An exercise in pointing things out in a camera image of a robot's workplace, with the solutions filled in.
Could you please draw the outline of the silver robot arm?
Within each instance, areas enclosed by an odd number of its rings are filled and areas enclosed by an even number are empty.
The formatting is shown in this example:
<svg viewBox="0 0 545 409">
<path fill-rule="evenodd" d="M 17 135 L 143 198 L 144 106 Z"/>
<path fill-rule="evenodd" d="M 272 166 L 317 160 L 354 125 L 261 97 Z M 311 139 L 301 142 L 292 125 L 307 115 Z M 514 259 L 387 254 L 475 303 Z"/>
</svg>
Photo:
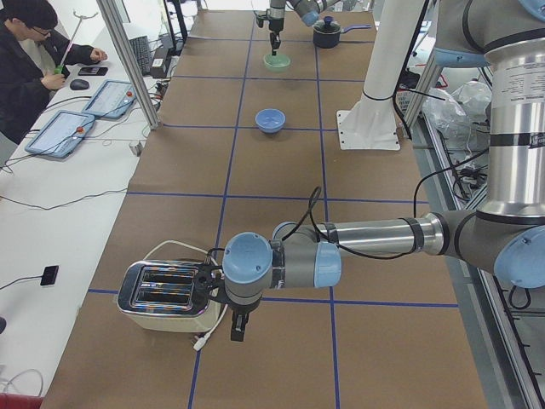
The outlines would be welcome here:
<svg viewBox="0 0 545 409">
<path fill-rule="evenodd" d="M 284 15 L 286 4 L 298 14 L 301 21 L 306 26 L 312 26 L 321 13 L 329 7 L 338 3 L 338 0 L 273 0 L 269 2 L 269 8 L 265 19 L 269 23 L 269 37 L 271 44 L 271 54 L 276 55 L 281 44 L 280 34 L 284 29 Z"/>
<path fill-rule="evenodd" d="M 329 287 L 352 254 L 390 260 L 423 251 L 467 262 L 520 288 L 544 284 L 544 4 L 443 1 L 435 54 L 442 67 L 493 70 L 485 201 L 386 221 L 278 225 L 271 239 L 239 233 L 227 242 L 221 300 L 242 341 L 269 288 Z"/>
</svg>

